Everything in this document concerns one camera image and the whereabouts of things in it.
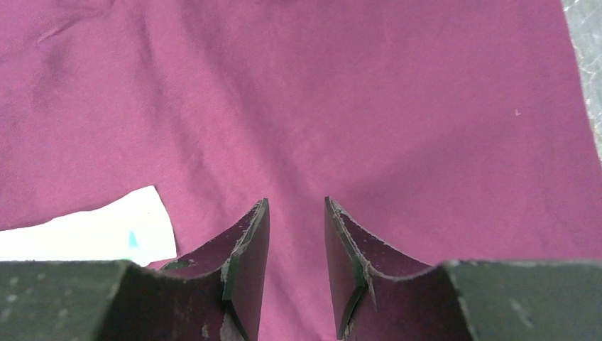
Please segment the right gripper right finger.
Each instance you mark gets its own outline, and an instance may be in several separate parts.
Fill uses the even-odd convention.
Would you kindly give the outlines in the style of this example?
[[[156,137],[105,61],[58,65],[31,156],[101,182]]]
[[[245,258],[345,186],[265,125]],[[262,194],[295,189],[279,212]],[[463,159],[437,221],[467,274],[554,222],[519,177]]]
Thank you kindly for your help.
[[[449,260],[431,266],[324,201],[338,340],[600,340],[601,263]]]

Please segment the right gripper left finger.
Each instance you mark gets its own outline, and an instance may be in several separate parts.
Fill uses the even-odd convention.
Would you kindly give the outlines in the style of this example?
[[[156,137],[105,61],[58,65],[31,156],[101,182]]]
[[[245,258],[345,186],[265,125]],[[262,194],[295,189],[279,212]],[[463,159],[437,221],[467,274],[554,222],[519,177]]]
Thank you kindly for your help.
[[[132,261],[4,261],[2,340],[256,340],[270,213],[259,200],[201,247]]]

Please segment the white sterile packet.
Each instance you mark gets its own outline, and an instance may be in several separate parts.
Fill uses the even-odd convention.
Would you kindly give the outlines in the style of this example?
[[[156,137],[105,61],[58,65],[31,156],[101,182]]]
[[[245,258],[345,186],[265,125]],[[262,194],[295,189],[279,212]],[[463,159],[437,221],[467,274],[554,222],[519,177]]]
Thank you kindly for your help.
[[[172,222],[152,185],[96,210],[1,232],[3,261],[123,259],[147,266],[176,256]]]

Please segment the purple cloth wrap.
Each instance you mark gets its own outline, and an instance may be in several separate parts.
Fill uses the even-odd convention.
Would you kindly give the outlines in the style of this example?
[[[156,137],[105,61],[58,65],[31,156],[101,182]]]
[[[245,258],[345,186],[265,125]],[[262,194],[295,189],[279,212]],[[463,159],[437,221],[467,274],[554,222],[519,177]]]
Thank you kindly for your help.
[[[154,185],[180,252],[270,204],[261,340],[334,340],[324,198],[425,263],[598,259],[559,1],[2,1],[1,228]]]

